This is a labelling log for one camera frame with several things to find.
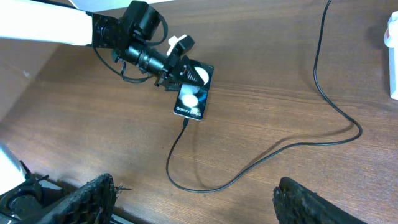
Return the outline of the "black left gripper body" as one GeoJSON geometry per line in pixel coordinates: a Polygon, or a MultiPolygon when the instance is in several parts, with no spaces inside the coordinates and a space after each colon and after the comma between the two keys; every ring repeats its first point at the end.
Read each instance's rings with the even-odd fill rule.
{"type": "Polygon", "coordinates": [[[167,56],[149,44],[133,42],[123,52],[123,60],[137,66],[143,74],[155,76],[155,86],[163,86],[167,91],[179,91],[184,84],[180,76],[180,61],[194,44],[195,41],[188,35],[167,56]]]}

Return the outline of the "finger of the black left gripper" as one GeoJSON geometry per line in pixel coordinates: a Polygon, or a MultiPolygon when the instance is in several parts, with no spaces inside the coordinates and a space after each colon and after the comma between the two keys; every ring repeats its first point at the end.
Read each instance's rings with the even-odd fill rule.
{"type": "Polygon", "coordinates": [[[205,81],[200,76],[196,68],[202,68],[199,61],[191,60],[186,55],[182,57],[181,61],[180,76],[184,84],[189,84],[193,86],[204,86],[205,81]]]}

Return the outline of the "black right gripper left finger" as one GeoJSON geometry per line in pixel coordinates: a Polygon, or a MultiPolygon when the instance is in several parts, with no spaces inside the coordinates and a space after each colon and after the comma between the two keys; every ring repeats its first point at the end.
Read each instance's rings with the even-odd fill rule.
{"type": "Polygon", "coordinates": [[[18,224],[110,224],[123,185],[102,174],[55,203],[18,221],[18,224]]]}

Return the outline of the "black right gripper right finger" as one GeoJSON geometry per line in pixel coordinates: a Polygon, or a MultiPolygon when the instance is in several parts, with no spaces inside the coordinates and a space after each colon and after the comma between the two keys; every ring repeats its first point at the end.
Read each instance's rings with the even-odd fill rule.
{"type": "Polygon", "coordinates": [[[289,177],[281,178],[272,201],[280,223],[364,224],[289,177]]]}

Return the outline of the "black smartphone silver frame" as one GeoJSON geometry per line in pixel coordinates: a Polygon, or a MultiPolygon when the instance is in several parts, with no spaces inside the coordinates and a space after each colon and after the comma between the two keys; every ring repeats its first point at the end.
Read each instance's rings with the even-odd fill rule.
{"type": "Polygon", "coordinates": [[[200,62],[202,68],[196,68],[200,76],[204,79],[204,86],[193,86],[183,84],[178,93],[178,98],[174,106],[174,114],[184,116],[189,119],[201,121],[205,113],[206,102],[214,72],[214,66],[200,62]]]}

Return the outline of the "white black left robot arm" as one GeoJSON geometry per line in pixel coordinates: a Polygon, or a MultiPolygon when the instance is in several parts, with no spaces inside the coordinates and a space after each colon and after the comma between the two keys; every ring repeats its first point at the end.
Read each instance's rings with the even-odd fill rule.
{"type": "Polygon", "coordinates": [[[145,75],[131,78],[124,70],[118,72],[129,83],[155,77],[155,85],[167,91],[179,91],[182,85],[205,86],[210,80],[209,66],[186,55],[194,40],[189,35],[172,37],[169,51],[163,54],[151,41],[158,26],[167,37],[164,17],[143,1],[132,1],[119,19],[55,1],[1,1],[2,38],[111,49],[115,62],[131,63],[145,75]]]}

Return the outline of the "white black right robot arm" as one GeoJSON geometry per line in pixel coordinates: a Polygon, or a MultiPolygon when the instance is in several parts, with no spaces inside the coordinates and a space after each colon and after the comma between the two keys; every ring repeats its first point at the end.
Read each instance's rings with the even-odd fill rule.
{"type": "MultiPolygon", "coordinates": [[[[127,223],[114,214],[124,190],[109,174],[102,174],[68,193],[36,177],[1,144],[1,223],[127,223]]],[[[325,200],[298,182],[284,177],[274,189],[279,223],[361,223],[361,220],[325,200]]]]}

